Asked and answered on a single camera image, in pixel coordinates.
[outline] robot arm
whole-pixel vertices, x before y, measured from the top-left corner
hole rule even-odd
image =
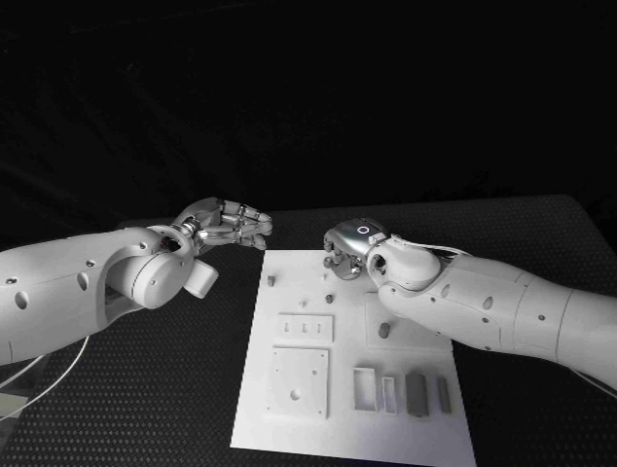
[[[389,235],[370,219],[325,234],[325,267],[366,270],[390,313],[471,347],[555,362],[617,396],[617,299],[562,287],[454,249]]]
[[[265,249],[270,217],[230,201],[192,203],[169,226],[128,228],[0,253],[0,365],[102,331],[156,308],[181,287],[198,298],[217,272],[195,257],[214,245]]]

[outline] robotic hand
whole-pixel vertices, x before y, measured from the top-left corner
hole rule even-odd
[[[0,365],[48,353],[181,287],[197,298],[217,272],[195,260],[213,246],[266,248],[270,217],[205,198],[169,226],[74,236],[0,253]]]
[[[566,366],[617,397],[617,299],[445,247],[410,243],[371,219],[324,237],[325,268],[364,269],[387,311],[455,341]]]

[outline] white board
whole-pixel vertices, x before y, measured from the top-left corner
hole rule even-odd
[[[449,342],[422,330],[430,340],[412,348],[367,345],[367,307],[376,303],[368,277],[342,281],[328,274],[317,251],[266,251],[240,382],[230,446],[436,467],[474,466],[469,432]],[[275,277],[269,287],[266,277]],[[327,304],[325,295],[334,296]],[[279,314],[332,317],[332,342],[279,345]],[[390,327],[392,338],[394,327]],[[286,416],[266,409],[275,347],[324,349],[330,353],[327,417]],[[377,410],[354,411],[353,369],[374,370]],[[406,413],[403,376],[428,380],[429,416]],[[381,378],[393,378],[396,414],[384,413]],[[448,384],[451,413],[441,413],[436,378]]]

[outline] dark table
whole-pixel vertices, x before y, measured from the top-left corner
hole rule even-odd
[[[334,224],[370,216],[412,241],[456,247],[617,297],[617,257],[565,196],[269,214],[270,249],[319,249]],[[24,410],[2,466],[367,464],[229,448],[262,258],[249,248],[216,248],[203,257],[220,272],[205,300],[181,291],[164,307],[132,313],[92,336],[71,374]],[[51,355],[37,391],[79,346]],[[454,355],[480,466],[617,466],[609,396],[549,362],[458,343]]]

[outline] black background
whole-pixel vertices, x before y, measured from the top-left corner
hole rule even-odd
[[[0,8],[0,251],[208,196],[536,194],[617,251],[617,2],[364,3]]]

